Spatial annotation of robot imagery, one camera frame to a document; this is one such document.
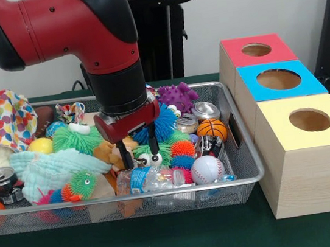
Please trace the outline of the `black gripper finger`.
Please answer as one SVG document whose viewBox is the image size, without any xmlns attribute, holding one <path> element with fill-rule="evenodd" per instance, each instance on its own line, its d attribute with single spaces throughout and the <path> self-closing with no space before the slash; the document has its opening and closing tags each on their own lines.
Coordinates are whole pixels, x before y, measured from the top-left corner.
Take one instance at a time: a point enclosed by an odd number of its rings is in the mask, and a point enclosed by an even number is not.
<svg viewBox="0 0 330 247">
<path fill-rule="evenodd" d="M 134 163 L 132 156 L 130 152 L 127 150 L 127 147 L 125 146 L 125 143 L 123 140 L 120 140 L 116 143 L 116 146 L 120 152 L 121 158 L 123 160 L 123 163 L 125 165 L 126 169 L 133 169 L 134 168 Z"/>
<path fill-rule="evenodd" d="M 148 140 L 149 140 L 149 147 L 150 151 L 153 155 L 157 155 L 159 152 L 159 146 L 158 146 L 158 139 L 155 135 L 155 123 L 152 122 L 150 125 L 147 126 L 148 131 Z"/>
</svg>

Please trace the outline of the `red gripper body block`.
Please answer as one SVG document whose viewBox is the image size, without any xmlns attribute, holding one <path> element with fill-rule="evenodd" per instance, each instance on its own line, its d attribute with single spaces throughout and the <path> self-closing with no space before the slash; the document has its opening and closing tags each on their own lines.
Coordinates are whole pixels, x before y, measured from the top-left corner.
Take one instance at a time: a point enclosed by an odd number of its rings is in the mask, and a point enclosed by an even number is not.
<svg viewBox="0 0 330 247">
<path fill-rule="evenodd" d="M 123 116 L 111 117 L 98 112 L 93 116 L 93 122 L 102 137 L 111 144 L 115 144 L 138 129 L 152 124 L 157 119 L 159 111 L 158 101 L 154 99 L 152 102 L 147 101 L 136 111 Z"/>
</svg>

